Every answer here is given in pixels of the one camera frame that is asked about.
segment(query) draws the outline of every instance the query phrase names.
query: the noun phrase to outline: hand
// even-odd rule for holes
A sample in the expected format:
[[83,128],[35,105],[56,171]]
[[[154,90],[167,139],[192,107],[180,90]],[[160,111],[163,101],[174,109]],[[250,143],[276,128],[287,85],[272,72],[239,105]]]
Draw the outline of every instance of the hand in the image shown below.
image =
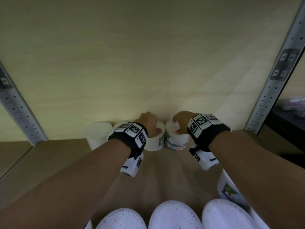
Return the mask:
[[135,120],[135,122],[140,123],[146,127],[148,132],[147,136],[149,138],[155,137],[162,132],[162,129],[157,128],[157,121],[157,115],[154,115],[151,112],[142,113],[140,117]]
[[178,122],[180,129],[176,131],[176,134],[188,134],[188,123],[189,121],[197,116],[199,113],[193,113],[189,111],[178,112],[173,116],[173,122]]

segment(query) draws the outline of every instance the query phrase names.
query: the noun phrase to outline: forearm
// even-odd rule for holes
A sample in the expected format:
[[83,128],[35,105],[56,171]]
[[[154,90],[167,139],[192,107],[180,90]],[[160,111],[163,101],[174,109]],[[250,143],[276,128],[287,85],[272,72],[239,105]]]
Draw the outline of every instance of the forearm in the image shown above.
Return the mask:
[[109,140],[2,211],[0,227],[84,227],[130,152],[120,140]]
[[209,149],[271,228],[303,228],[303,168],[263,149],[245,131],[223,131]]

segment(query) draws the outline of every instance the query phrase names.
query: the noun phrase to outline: person's left hand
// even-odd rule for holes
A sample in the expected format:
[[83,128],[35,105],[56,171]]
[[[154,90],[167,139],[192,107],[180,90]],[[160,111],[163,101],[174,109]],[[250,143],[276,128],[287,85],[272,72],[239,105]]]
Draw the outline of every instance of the person's left hand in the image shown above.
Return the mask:
[[140,117],[135,120],[136,123],[140,123],[146,127],[148,138],[155,137],[162,132],[162,129],[157,128],[157,121],[157,115],[154,115],[151,112],[142,113]]

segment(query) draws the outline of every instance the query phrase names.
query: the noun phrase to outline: black wristband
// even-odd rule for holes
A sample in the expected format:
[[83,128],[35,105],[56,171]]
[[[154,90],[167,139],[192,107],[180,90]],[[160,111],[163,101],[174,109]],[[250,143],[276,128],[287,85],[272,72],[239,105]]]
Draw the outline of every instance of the black wristband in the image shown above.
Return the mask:
[[144,150],[147,138],[147,129],[144,125],[137,122],[128,122],[117,127],[108,140],[116,138],[122,141],[125,145],[131,148],[129,158],[137,159]]
[[230,128],[212,114],[199,114],[190,120],[187,131],[202,151],[211,152],[208,146],[214,138],[223,131],[230,131]]

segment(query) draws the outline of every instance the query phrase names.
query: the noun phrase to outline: metal bracket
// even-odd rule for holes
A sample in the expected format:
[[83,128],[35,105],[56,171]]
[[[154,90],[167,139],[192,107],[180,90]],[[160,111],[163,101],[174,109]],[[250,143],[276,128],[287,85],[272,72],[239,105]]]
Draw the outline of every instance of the metal bracket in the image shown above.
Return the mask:
[[1,62],[0,101],[33,146],[48,140]]
[[275,60],[267,82],[259,96],[251,116],[245,126],[258,134],[263,123],[276,103],[289,77],[299,62],[305,47],[305,0],[288,31],[285,41]]

